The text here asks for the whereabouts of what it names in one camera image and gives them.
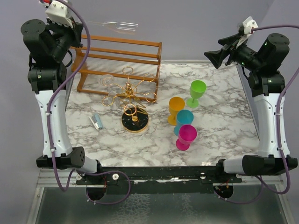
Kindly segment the clear wine glass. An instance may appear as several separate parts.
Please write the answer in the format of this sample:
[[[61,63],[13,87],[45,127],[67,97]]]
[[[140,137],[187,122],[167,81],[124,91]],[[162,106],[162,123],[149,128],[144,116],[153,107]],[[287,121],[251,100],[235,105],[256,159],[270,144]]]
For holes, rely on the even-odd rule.
[[[86,23],[97,25],[100,27],[105,27],[116,33],[126,34],[126,35],[134,35],[136,29],[139,27],[138,23],[120,22],[120,21],[113,21],[113,22],[86,21]]]
[[[122,109],[125,108],[125,103],[123,99],[123,93],[125,91],[124,86],[120,86],[115,83],[114,76],[111,74],[103,75],[99,83],[107,89],[108,95],[104,96],[101,103],[103,106],[112,106],[115,105]]]

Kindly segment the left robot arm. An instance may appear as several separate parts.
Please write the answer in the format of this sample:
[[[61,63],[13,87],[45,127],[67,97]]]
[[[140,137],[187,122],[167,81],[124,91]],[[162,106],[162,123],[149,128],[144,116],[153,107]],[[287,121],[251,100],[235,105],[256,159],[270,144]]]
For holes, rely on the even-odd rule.
[[[39,168],[72,169],[87,173],[98,184],[103,180],[99,162],[85,155],[83,147],[71,145],[66,125],[68,80],[63,59],[71,47],[79,48],[83,25],[71,21],[72,27],[50,20],[33,19],[21,27],[23,42],[30,51],[28,81],[37,99],[43,125],[43,154],[37,158]]]

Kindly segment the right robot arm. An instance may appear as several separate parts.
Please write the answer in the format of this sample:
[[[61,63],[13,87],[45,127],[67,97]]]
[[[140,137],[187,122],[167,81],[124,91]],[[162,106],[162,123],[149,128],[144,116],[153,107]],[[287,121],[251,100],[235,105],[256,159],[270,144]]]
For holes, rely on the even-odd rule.
[[[234,62],[249,70],[247,81],[258,115],[258,154],[223,160],[223,167],[214,172],[219,182],[226,182],[232,174],[280,175],[298,166],[285,141],[284,100],[278,99],[285,88],[285,79],[278,69],[289,53],[289,39],[279,33],[269,34],[257,52],[246,42],[240,44],[240,40],[240,34],[220,39],[222,48],[204,55],[216,69],[227,59],[226,65]]]

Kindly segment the green plastic goblet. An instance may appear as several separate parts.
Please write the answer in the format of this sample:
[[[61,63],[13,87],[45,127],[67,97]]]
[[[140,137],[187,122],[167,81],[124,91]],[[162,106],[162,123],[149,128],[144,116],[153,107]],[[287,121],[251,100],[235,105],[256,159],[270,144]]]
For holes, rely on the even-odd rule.
[[[197,108],[199,106],[198,99],[201,98],[206,91],[206,84],[201,80],[195,80],[190,86],[190,98],[187,99],[186,104],[190,108]]]

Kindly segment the orange plastic goblet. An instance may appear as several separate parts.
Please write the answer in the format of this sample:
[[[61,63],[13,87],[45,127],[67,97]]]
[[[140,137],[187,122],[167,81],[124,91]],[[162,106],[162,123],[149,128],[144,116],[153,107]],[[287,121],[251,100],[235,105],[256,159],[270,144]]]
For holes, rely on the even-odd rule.
[[[179,111],[185,107],[185,101],[181,97],[172,97],[169,100],[169,112],[168,123],[172,126],[176,125],[176,115]]]

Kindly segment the blue plastic goblet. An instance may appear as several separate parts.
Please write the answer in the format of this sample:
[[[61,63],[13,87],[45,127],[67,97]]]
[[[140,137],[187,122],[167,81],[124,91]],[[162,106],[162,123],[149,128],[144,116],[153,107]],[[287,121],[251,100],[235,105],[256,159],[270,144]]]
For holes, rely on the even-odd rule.
[[[176,126],[174,127],[174,134],[178,136],[179,130],[183,125],[190,125],[194,120],[194,115],[189,110],[181,110],[176,115]]]

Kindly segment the small blue white packet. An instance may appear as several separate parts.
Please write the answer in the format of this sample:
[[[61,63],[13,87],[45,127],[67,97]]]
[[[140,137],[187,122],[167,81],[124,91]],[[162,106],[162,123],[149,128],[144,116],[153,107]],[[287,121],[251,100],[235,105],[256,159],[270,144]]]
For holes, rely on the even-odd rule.
[[[103,124],[100,120],[100,117],[97,113],[93,114],[92,116],[89,117],[91,123],[95,127],[96,130],[102,130],[103,129]]]

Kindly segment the pink plastic goblet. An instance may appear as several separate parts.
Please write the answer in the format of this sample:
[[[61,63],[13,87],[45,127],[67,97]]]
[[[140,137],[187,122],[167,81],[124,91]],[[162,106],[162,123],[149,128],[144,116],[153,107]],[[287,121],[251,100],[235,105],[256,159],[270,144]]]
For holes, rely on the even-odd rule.
[[[197,138],[197,130],[192,125],[181,126],[178,132],[178,139],[176,140],[176,147],[178,150],[186,151],[192,142]]]

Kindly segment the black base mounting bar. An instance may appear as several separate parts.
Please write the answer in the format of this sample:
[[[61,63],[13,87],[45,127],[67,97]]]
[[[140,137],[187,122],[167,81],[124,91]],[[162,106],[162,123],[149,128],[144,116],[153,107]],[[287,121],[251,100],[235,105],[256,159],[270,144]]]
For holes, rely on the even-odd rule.
[[[213,193],[213,185],[226,182],[241,183],[235,174],[225,174],[216,166],[174,166],[174,167],[103,167],[106,174],[84,175],[77,185],[88,188],[102,188],[107,183],[109,194],[126,194],[128,181],[130,193]]]

